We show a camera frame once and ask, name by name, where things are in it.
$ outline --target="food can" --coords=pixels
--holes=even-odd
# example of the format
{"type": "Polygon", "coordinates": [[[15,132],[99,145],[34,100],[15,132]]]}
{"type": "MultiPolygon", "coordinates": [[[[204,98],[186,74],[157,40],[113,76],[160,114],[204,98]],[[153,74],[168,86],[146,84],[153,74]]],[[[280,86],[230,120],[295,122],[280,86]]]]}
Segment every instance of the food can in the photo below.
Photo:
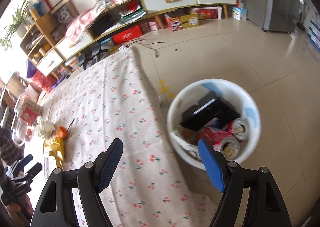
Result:
{"type": "Polygon", "coordinates": [[[29,13],[35,21],[40,18],[39,13],[34,6],[29,9],[29,13]]]}
{"type": "Polygon", "coordinates": [[[199,131],[198,140],[206,138],[215,151],[221,152],[227,160],[234,160],[240,151],[240,144],[229,132],[206,127],[199,131]]]}
{"type": "Polygon", "coordinates": [[[248,139],[249,126],[243,119],[235,119],[229,123],[227,132],[232,133],[239,141],[245,141],[248,139]]]}

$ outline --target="packaging box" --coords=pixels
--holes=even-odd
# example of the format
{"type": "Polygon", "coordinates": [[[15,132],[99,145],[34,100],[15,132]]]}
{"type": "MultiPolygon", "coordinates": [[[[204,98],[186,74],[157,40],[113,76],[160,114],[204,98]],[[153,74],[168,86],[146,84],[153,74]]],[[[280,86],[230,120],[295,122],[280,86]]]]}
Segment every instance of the packaging box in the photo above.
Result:
{"type": "Polygon", "coordinates": [[[156,20],[153,20],[153,21],[150,21],[149,22],[149,27],[152,31],[156,31],[156,30],[159,30],[160,27],[158,25],[158,23],[156,22],[156,20]]]}
{"type": "Polygon", "coordinates": [[[115,44],[122,44],[124,42],[131,41],[141,36],[142,36],[141,29],[139,25],[137,25],[133,28],[122,31],[119,34],[113,36],[112,40],[115,44]]]}
{"type": "Polygon", "coordinates": [[[237,0],[236,6],[237,6],[238,8],[245,8],[245,7],[246,7],[246,6],[245,6],[245,0],[237,0]]]}
{"type": "Polygon", "coordinates": [[[150,26],[148,22],[141,22],[139,26],[143,34],[147,34],[150,31],[150,26]]]}
{"type": "Polygon", "coordinates": [[[199,15],[191,9],[180,9],[168,12],[165,15],[168,27],[172,31],[199,26],[199,15]]]}
{"type": "Polygon", "coordinates": [[[228,14],[237,20],[246,20],[248,12],[245,8],[238,8],[231,5],[228,7],[228,14]]]}
{"type": "Polygon", "coordinates": [[[192,8],[199,15],[199,20],[221,20],[222,7],[192,8]]]}

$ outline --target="blue gripper pad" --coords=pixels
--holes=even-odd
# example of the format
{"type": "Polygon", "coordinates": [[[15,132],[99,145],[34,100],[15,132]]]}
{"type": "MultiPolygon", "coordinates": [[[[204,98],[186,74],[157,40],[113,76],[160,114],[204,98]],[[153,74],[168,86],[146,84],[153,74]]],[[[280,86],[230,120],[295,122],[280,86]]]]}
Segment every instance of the blue gripper pad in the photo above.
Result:
{"type": "Polygon", "coordinates": [[[99,184],[97,186],[98,192],[101,193],[103,189],[107,188],[110,184],[110,181],[113,177],[113,174],[118,166],[118,163],[121,159],[122,152],[123,152],[123,143],[120,139],[116,143],[114,147],[112,147],[112,144],[108,148],[108,150],[105,152],[105,156],[108,156],[105,164],[102,166],[99,174],[99,184]]]}
{"type": "Polygon", "coordinates": [[[199,141],[198,152],[202,160],[202,163],[204,164],[204,167],[208,173],[208,176],[211,180],[211,183],[215,188],[217,188],[221,193],[223,193],[226,188],[226,184],[223,180],[223,172],[213,155],[213,152],[215,151],[213,150],[212,152],[210,148],[213,150],[210,144],[208,144],[208,146],[206,145],[204,139],[201,139],[199,141]]]}

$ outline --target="cardboard box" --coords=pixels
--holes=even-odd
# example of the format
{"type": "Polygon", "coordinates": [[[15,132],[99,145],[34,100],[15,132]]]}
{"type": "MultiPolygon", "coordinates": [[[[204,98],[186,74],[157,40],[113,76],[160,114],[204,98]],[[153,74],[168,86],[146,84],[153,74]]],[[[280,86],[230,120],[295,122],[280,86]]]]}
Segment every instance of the cardboard box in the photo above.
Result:
{"type": "Polygon", "coordinates": [[[245,8],[238,8],[231,5],[228,7],[228,14],[237,20],[247,19],[247,9],[245,8]]]}
{"type": "Polygon", "coordinates": [[[165,15],[168,27],[172,31],[199,26],[199,15],[191,9],[180,9],[168,12],[165,15]]]}

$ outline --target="storage box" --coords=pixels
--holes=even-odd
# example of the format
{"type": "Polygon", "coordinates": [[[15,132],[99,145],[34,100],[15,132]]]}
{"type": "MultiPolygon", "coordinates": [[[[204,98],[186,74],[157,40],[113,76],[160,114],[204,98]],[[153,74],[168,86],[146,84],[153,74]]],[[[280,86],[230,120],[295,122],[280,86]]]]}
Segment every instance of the storage box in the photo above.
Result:
{"type": "Polygon", "coordinates": [[[150,32],[150,26],[148,22],[142,22],[139,24],[139,26],[143,34],[150,32]]]}
{"type": "Polygon", "coordinates": [[[164,15],[172,31],[199,26],[199,15],[191,9],[180,9],[164,15]]]}
{"type": "Polygon", "coordinates": [[[112,40],[115,44],[121,44],[121,43],[136,39],[141,36],[142,36],[142,32],[140,30],[139,25],[137,25],[133,28],[127,29],[127,30],[113,36],[112,40]]]}
{"type": "Polygon", "coordinates": [[[237,0],[236,6],[237,6],[238,8],[245,8],[245,7],[246,7],[246,6],[245,6],[245,0],[237,0]]]}
{"type": "Polygon", "coordinates": [[[152,31],[159,30],[159,28],[160,28],[160,26],[158,25],[158,23],[156,22],[156,20],[150,21],[150,22],[149,22],[149,26],[150,26],[150,29],[151,29],[152,31]]]}
{"type": "Polygon", "coordinates": [[[238,8],[236,6],[228,7],[228,14],[237,20],[246,20],[247,19],[247,9],[238,8]]]}
{"type": "Polygon", "coordinates": [[[222,7],[192,8],[199,15],[199,20],[221,20],[222,7]]]}
{"type": "Polygon", "coordinates": [[[23,95],[19,96],[14,109],[17,116],[29,124],[33,124],[36,121],[37,116],[40,116],[42,113],[41,106],[23,95]]]}

